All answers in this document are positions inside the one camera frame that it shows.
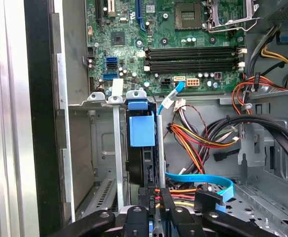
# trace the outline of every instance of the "orange wire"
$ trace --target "orange wire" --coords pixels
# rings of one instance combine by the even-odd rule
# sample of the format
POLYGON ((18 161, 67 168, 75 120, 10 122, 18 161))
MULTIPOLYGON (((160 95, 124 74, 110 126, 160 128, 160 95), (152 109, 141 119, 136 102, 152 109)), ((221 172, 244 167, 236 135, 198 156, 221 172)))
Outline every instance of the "orange wire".
POLYGON ((182 143, 183 146, 185 147, 185 149, 186 149, 186 151, 188 152, 191 160, 192 160, 193 163, 196 165, 196 167, 198 168, 199 172, 200 172, 201 174, 203 174, 203 171, 202 171, 202 169, 200 168, 200 166, 199 166, 197 160, 195 159, 194 155, 192 154, 191 149, 189 148, 188 144, 184 141, 183 137, 182 137, 180 134, 178 134, 176 131, 173 131, 173 132, 175 133, 175 135, 177 136, 177 138, 181 141, 181 143, 182 143))

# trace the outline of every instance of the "wire bundle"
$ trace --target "wire bundle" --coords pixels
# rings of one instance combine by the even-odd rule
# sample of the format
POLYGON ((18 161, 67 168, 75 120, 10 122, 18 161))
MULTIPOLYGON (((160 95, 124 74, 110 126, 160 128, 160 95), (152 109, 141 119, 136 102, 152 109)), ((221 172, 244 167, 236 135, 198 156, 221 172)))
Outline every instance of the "wire bundle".
MULTIPOLYGON (((234 90, 233 90, 233 93, 232 93, 232 105, 233 105, 233 108, 234 108, 236 114, 238 114, 238 115, 240 115, 242 113, 238 109, 238 107, 236 106, 236 103, 234 101, 234 97, 236 95, 238 102, 240 103, 241 106, 243 106, 245 104, 245 101, 244 101, 244 98, 243 99, 240 98, 240 91, 241 91, 242 87, 246 87, 247 85, 250 85, 250 86, 254 85, 254 77, 250 77, 248 80, 241 82, 238 85, 236 85, 234 90)), ((274 84, 272 81, 270 81, 269 79, 267 79, 263 76, 260 76, 259 85, 269 86, 269 87, 275 88, 277 90, 286 90, 284 87, 281 87, 281 86, 274 84)))

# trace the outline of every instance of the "metal frame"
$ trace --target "metal frame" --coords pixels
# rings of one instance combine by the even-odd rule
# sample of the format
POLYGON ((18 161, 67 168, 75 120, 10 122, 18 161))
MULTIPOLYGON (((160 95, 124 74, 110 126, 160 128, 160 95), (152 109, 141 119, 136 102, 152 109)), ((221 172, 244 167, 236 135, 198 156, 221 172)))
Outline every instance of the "metal frame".
POLYGON ((0 0, 0 236, 40 236, 24 2, 0 0))

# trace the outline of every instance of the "integrated circuit chip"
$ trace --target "integrated circuit chip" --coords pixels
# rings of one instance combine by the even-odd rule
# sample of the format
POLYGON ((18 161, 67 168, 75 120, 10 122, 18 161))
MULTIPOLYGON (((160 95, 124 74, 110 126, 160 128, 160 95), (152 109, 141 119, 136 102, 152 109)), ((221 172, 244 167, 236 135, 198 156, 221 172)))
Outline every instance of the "integrated circuit chip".
POLYGON ((111 46, 113 47, 125 46, 125 32, 124 31, 111 32, 111 46))
POLYGON ((202 26, 201 4, 199 2, 177 3, 174 6, 175 29, 191 30, 202 26))

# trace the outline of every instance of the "black clamp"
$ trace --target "black clamp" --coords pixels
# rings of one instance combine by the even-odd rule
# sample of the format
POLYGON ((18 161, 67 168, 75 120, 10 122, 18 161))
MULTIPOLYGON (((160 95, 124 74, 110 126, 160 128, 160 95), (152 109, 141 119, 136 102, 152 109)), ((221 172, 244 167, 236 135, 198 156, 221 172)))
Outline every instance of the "black clamp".
POLYGON ((259 81, 260 81, 260 73, 256 73, 253 82, 253 89, 255 92, 257 92, 259 89, 259 81))

